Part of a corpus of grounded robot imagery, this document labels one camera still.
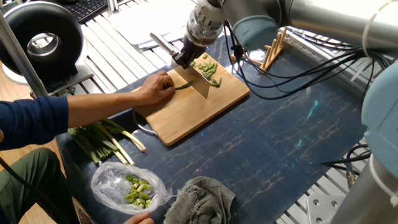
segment hand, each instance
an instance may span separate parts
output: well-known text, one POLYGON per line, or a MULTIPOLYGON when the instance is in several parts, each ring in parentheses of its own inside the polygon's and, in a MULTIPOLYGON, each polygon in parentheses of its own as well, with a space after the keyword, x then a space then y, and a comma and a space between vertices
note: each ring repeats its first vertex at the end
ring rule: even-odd
POLYGON ((131 217, 124 224, 154 224, 154 221, 149 216, 150 212, 140 213, 131 217))
POLYGON ((174 82, 166 72, 151 75, 137 90, 142 105, 150 105, 162 101, 175 93, 174 82))

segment plastic bag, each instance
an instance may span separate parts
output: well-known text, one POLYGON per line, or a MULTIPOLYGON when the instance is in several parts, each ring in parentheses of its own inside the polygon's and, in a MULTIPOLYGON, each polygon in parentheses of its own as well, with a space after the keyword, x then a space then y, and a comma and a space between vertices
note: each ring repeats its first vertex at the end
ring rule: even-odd
POLYGON ((172 198, 163 181, 152 171, 118 162, 105 162, 100 166, 91 180, 91 189, 97 201, 109 208, 130 215, 153 212, 157 207, 164 205, 172 198), (132 183, 126 180, 128 174, 134 178, 148 181, 150 190, 146 190, 144 193, 148 194, 151 202, 147 208, 143 209, 130 204, 124 197, 130 194, 132 187, 132 183))

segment gray cloth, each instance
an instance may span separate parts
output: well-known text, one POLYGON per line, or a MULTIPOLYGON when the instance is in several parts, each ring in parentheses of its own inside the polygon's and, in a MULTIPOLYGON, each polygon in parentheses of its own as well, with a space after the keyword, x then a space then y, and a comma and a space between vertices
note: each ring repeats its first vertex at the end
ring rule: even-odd
POLYGON ((165 224, 227 224, 235 194, 218 180, 196 177, 177 192, 165 224))

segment blue long sleeve shirt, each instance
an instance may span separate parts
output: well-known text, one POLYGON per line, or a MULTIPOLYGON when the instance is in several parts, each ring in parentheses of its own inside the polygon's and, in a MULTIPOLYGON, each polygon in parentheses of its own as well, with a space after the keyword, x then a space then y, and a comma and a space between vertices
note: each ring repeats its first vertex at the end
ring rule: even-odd
MULTIPOLYGON (((67 98, 0 101, 0 130, 0 151, 50 142, 68 130, 67 98)), ((9 223, 1 207, 0 223, 9 223)))

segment table surface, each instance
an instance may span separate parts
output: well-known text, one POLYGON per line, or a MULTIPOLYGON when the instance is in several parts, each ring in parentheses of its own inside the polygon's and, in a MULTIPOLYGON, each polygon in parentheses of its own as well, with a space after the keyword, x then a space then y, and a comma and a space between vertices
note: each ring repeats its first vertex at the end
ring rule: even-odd
MULTIPOLYGON (((224 38, 218 39, 208 53, 231 70, 224 38)), ((250 65, 244 65, 243 69, 249 80, 272 84, 250 65)), ((305 70, 308 67, 298 58, 284 52, 270 72, 289 76, 305 70)), ((293 90, 308 79, 295 80, 282 90, 293 90)), ((144 80, 119 91, 132 91, 144 80)), ((257 91, 267 96, 281 94, 275 88, 257 91)), ((281 100, 262 100, 251 93, 172 147, 165 147, 157 137, 142 131, 134 135, 146 146, 145 153, 125 139, 119 142, 136 166, 153 171, 174 194, 194 177, 211 177, 236 194, 230 223, 273 223, 328 170, 320 162, 340 158, 362 138, 365 129, 358 105, 330 82, 281 100)), ((113 120, 130 132, 137 129, 132 110, 118 114, 113 120)), ((72 193, 91 217, 99 224, 126 221, 130 215, 94 199, 90 182, 97 167, 68 134, 57 136, 57 141, 72 193)), ((118 160, 113 156, 108 161, 118 160)), ((159 207, 152 218, 162 223, 165 213, 166 209, 159 207)))

